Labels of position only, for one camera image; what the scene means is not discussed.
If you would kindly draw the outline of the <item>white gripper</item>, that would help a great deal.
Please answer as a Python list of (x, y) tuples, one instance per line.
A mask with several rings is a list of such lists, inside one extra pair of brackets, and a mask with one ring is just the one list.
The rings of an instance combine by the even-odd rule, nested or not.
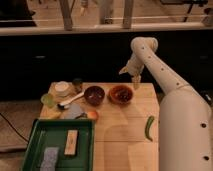
[(128, 60), (126, 66), (124, 66), (120, 71), (119, 75), (124, 73), (129, 73), (132, 77), (133, 88), (138, 89), (141, 81), (141, 73), (143, 72), (144, 64), (140, 61), (140, 59), (132, 54), (130, 59)]

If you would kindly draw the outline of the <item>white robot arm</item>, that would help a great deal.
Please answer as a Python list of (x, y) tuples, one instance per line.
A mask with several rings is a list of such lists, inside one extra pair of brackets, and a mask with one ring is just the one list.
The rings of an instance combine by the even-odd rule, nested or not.
[(210, 105), (157, 55), (158, 40), (136, 37), (120, 70), (139, 84), (148, 69), (164, 92), (159, 110), (159, 171), (213, 171)]

